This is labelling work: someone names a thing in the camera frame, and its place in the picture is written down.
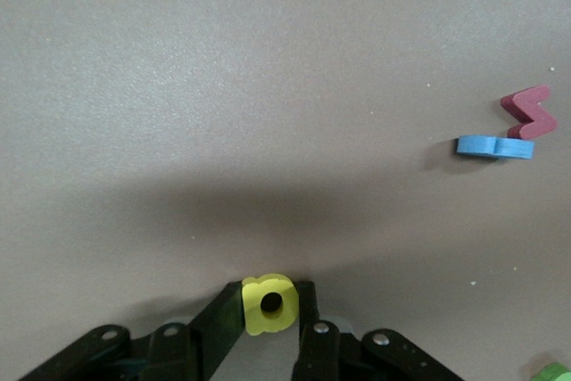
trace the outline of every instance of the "blue foam piece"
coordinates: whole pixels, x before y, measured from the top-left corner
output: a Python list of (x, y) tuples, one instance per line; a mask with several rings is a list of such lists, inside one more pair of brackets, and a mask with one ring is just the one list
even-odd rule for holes
[(456, 153), (488, 158), (516, 158), (531, 160), (535, 143), (519, 138), (494, 136), (460, 136)]

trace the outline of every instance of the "red foam letter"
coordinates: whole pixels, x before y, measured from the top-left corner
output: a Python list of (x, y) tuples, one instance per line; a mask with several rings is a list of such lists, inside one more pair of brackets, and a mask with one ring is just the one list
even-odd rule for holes
[(501, 106), (522, 122), (508, 130), (509, 138), (532, 140), (557, 128), (555, 118), (540, 106), (540, 102), (549, 96), (549, 86), (540, 85), (507, 95), (501, 99)]

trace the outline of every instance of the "green foam piece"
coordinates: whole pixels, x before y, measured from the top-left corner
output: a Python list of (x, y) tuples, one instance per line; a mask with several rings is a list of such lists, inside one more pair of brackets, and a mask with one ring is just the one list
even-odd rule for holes
[(560, 363), (551, 363), (533, 377), (532, 381), (571, 381), (571, 372)]

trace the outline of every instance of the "black robotic claw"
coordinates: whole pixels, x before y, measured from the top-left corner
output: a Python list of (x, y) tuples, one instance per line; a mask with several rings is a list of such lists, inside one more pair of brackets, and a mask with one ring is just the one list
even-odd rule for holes
[[(386, 329), (361, 341), (319, 319), (315, 285), (295, 283), (300, 354), (293, 381), (462, 381), (404, 336)], [(21, 381), (207, 381), (244, 332), (242, 284), (229, 283), (188, 325), (131, 339), (106, 325), (83, 335)]]

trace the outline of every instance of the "foam shape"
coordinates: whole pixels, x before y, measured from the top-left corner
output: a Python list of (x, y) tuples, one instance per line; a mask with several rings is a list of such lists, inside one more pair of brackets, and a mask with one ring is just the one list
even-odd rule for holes
[(571, 381), (571, 372), (560, 363), (551, 363), (533, 377), (532, 381)]
[(535, 143), (518, 138), (495, 136), (460, 136), (457, 153), (488, 158), (514, 158), (531, 160)]
[(549, 86), (540, 85), (503, 97), (501, 107), (522, 122), (508, 130), (508, 137), (532, 140), (557, 128), (555, 118), (540, 106), (549, 96)]
[[(264, 308), (267, 307), (262, 303), (265, 298), (273, 301), (271, 311)], [(300, 311), (299, 300), (294, 283), (286, 276), (267, 274), (260, 278), (245, 278), (242, 280), (242, 302), (246, 332), (256, 336), (292, 326)]]

